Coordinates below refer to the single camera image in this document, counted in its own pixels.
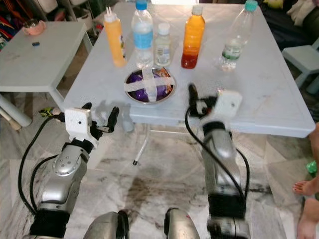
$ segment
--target human foot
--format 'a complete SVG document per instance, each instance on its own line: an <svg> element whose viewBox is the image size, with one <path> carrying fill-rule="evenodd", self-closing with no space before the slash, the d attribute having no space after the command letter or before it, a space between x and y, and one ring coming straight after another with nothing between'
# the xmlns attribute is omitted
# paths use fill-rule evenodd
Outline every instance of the human foot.
<svg viewBox="0 0 319 239"><path fill-rule="evenodd" d="M318 223L317 208L319 202L309 198L305 202L303 215L298 223L298 239L316 239L316 225Z"/></svg>
<svg viewBox="0 0 319 239"><path fill-rule="evenodd" d="M295 183L293 191L297 194L311 196L319 192L319 177L314 178L311 181L301 181Z"/></svg>

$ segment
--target yellow squeeze bottle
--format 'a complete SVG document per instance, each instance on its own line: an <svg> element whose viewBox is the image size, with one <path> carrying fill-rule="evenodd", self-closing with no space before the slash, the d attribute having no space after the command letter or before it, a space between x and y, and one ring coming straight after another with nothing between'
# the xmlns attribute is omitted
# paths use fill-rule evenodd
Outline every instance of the yellow squeeze bottle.
<svg viewBox="0 0 319 239"><path fill-rule="evenodd" d="M121 21L110 7L106 8L106 14L104 15L104 29L108 36L114 65L118 67L124 66L126 59Z"/></svg>

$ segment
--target plastic table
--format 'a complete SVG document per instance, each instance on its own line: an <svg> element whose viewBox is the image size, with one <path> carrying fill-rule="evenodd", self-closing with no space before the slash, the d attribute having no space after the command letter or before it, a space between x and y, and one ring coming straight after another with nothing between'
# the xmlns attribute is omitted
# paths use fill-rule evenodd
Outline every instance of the plastic table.
<svg viewBox="0 0 319 239"><path fill-rule="evenodd" d="M134 122L184 126L188 106L188 84L195 83L200 96L212 95L217 88L235 90L243 102L231 122L232 130L306 137L315 123L281 55L270 29L258 8L250 41L233 73L215 67L221 55L227 30L243 5L204 4L206 28L194 69L183 69L180 60L184 26L191 15L190 5L152 5L148 10L154 20L154 34L160 22L169 22L173 42L172 62L168 70L175 77L175 94L167 101L154 105L134 102L124 92L124 80L136 69L133 51L131 20L135 11L132 3L118 3L114 12L122 22L128 63L125 67L113 65L106 34L100 34L90 55L65 98L65 107L93 104L93 119L103 122L106 111L113 105L130 108Z"/></svg>
<svg viewBox="0 0 319 239"><path fill-rule="evenodd" d="M56 87L82 40L89 52L92 44L80 22L46 22L46 30L38 36L19 31L0 52L0 92L49 92L64 110L64 98ZM31 123L1 95L0 107L20 125Z"/></svg>

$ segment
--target blue bottle cap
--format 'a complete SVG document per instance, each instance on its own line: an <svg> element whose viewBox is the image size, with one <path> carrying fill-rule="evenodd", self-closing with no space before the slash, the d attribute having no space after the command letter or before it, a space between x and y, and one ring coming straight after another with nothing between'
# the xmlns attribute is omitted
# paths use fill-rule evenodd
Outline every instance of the blue bottle cap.
<svg viewBox="0 0 319 239"><path fill-rule="evenodd" d="M148 7L148 4L145 0L137 0L135 3L135 7L137 10L145 10Z"/></svg>
<svg viewBox="0 0 319 239"><path fill-rule="evenodd" d="M255 1L255 0L247 0L245 2L245 10L246 11L255 11L257 9L257 6L258 6L258 2Z"/></svg>

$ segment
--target bottle cap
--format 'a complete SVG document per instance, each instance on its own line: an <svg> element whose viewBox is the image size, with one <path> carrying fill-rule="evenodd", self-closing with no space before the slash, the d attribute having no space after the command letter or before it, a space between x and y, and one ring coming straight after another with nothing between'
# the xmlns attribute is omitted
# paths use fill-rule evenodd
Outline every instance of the bottle cap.
<svg viewBox="0 0 319 239"><path fill-rule="evenodd" d="M113 13L110 7L106 8L106 14L104 14L104 21L113 22L117 19L116 13Z"/></svg>
<svg viewBox="0 0 319 239"><path fill-rule="evenodd" d="M145 0L137 0L135 3L135 7L137 10L145 10L148 7L148 4Z"/></svg>
<svg viewBox="0 0 319 239"><path fill-rule="evenodd" d="M166 22L162 22L159 24L159 34L160 35L168 35L170 29L170 24Z"/></svg>
<svg viewBox="0 0 319 239"><path fill-rule="evenodd" d="M193 6L193 15L202 15L203 14L203 6L201 5L194 5Z"/></svg>
<svg viewBox="0 0 319 239"><path fill-rule="evenodd" d="M258 2L255 0L247 0L245 2L245 10L254 12L257 9Z"/></svg>

